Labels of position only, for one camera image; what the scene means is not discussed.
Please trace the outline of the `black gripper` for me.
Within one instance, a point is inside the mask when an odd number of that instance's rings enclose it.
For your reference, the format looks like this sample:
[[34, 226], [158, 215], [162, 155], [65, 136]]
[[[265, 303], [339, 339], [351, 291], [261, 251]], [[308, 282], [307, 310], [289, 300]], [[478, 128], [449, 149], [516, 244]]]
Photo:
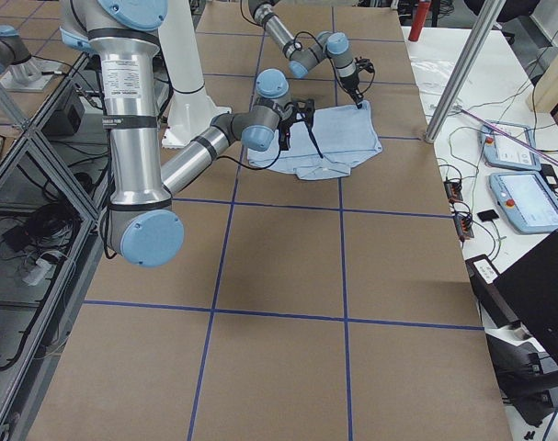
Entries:
[[301, 120], [298, 117], [289, 117], [282, 120], [278, 125], [279, 130], [279, 149], [286, 152], [290, 149], [290, 131], [291, 127]]
[[359, 91], [359, 78], [356, 75], [349, 75], [339, 78], [343, 90], [351, 97], [357, 108], [362, 108], [364, 95]]

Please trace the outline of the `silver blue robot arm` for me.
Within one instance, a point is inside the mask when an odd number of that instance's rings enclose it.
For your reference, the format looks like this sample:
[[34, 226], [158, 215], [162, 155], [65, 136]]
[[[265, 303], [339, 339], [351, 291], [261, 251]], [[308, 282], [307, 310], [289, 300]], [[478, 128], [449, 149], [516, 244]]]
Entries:
[[244, 113], [213, 115], [211, 102], [194, 110], [208, 127], [171, 160], [160, 155], [153, 59], [163, 54], [174, 81], [199, 69], [188, 5], [169, 1], [62, 1], [63, 42], [98, 55], [104, 129], [110, 139], [114, 190], [100, 217], [104, 245], [141, 267], [175, 257], [185, 237], [172, 210], [175, 193], [190, 185], [235, 141], [265, 151], [292, 114], [289, 83], [277, 69], [256, 78], [256, 101]]
[[362, 107], [364, 93], [359, 89], [359, 73], [375, 74], [370, 59], [355, 57], [348, 37], [343, 32], [324, 31], [316, 36], [308, 31], [293, 35], [274, 11], [278, 1], [248, 1], [248, 11], [255, 25], [275, 41], [289, 61], [292, 75], [307, 76], [324, 60], [332, 66], [335, 78], [357, 108]]

